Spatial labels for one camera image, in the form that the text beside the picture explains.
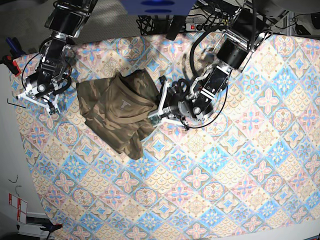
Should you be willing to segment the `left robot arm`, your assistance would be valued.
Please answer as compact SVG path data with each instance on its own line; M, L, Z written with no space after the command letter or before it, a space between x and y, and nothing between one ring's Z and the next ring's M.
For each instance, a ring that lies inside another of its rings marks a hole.
M234 14L227 26L216 25L207 29L192 45L189 64L194 80L179 79L170 83L165 76L160 77L161 95L157 109L148 114L154 127L164 122L191 129L187 119L203 123L214 114L216 96L227 92L232 70L238 70L248 63L258 46L270 35L267 19L270 10L265 0L245 3ZM201 75L195 69L196 47L210 33L222 30L223 44L216 54L217 62L209 64Z

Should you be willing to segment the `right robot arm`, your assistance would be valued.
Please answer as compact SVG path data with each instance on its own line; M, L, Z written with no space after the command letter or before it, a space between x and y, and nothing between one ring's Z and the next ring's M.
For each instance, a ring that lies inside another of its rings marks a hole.
M17 99L25 99L43 107L50 115L58 114L58 97L72 84L72 67L67 52L73 40L91 16L95 0L56 0L54 10L45 22L51 31L37 53L39 63L35 72L21 78L24 91Z

